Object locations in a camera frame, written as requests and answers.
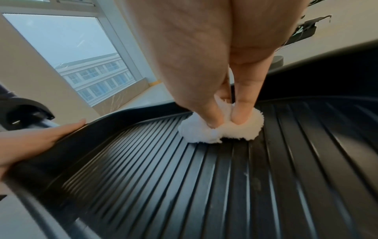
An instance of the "building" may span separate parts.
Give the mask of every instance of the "building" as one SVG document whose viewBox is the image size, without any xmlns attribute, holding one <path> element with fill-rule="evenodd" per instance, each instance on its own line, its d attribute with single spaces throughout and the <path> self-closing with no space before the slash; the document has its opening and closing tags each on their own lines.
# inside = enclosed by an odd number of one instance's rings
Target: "building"
<svg viewBox="0 0 378 239">
<path fill-rule="evenodd" d="M 118 53 L 62 63 L 55 69 L 90 106 L 135 82 Z"/>
</svg>

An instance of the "person's left hand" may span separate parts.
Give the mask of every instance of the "person's left hand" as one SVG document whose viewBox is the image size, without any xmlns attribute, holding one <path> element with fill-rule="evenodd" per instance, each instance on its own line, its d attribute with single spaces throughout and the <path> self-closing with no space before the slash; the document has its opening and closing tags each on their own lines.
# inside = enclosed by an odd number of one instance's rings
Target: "person's left hand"
<svg viewBox="0 0 378 239">
<path fill-rule="evenodd" d="M 85 119 L 47 129 L 24 129 L 0 133 L 0 179 L 9 166 L 51 148 L 58 139 L 85 125 Z"/>
</svg>

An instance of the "hand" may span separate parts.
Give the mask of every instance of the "hand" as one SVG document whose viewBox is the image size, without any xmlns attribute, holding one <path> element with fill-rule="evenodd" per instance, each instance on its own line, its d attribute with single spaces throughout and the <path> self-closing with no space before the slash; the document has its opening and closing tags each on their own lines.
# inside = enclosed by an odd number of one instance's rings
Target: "hand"
<svg viewBox="0 0 378 239">
<path fill-rule="evenodd" d="M 0 133 L 0 178 L 12 163 L 36 156 L 58 139 L 85 125 L 85 120 L 46 129 L 24 129 Z"/>
<path fill-rule="evenodd" d="M 210 127 L 223 123 L 214 94 L 230 98 L 232 121 L 250 116 L 274 51 L 293 32 L 306 0 L 124 0 L 142 47 L 176 103 Z"/>
</svg>

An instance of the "white cloth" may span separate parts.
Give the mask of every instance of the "white cloth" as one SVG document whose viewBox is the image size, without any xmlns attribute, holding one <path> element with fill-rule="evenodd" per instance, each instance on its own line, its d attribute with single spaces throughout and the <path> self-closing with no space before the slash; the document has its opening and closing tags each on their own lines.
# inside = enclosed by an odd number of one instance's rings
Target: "white cloth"
<svg viewBox="0 0 378 239">
<path fill-rule="evenodd" d="M 233 104 L 229 104 L 219 97 L 215 100 L 224 115 L 224 124 L 216 129 L 211 129 L 206 122 L 197 114 L 193 113 L 189 118 L 183 120 L 178 127 L 178 132 L 189 143 L 221 143 L 221 138 L 234 138 L 252 140 L 259 135 L 264 125 L 264 116 L 256 108 L 253 108 L 252 116 L 241 125 L 231 121 Z"/>
</svg>

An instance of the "white tissue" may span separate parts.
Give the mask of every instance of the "white tissue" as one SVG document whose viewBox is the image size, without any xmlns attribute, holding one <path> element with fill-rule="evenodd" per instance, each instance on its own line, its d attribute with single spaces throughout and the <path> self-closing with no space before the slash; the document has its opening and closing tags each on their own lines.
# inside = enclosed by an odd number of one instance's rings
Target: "white tissue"
<svg viewBox="0 0 378 239">
<path fill-rule="evenodd" d="M 189 143 L 221 143 L 221 138 L 252 140 L 259 135 L 264 125 L 264 116 L 256 108 L 253 108 L 251 117 L 244 123 L 237 125 L 231 121 L 233 104 L 229 104 L 215 96 L 215 100 L 224 115 L 224 124 L 216 129 L 211 129 L 197 114 L 193 113 L 183 120 L 178 127 L 178 132 Z"/>
</svg>

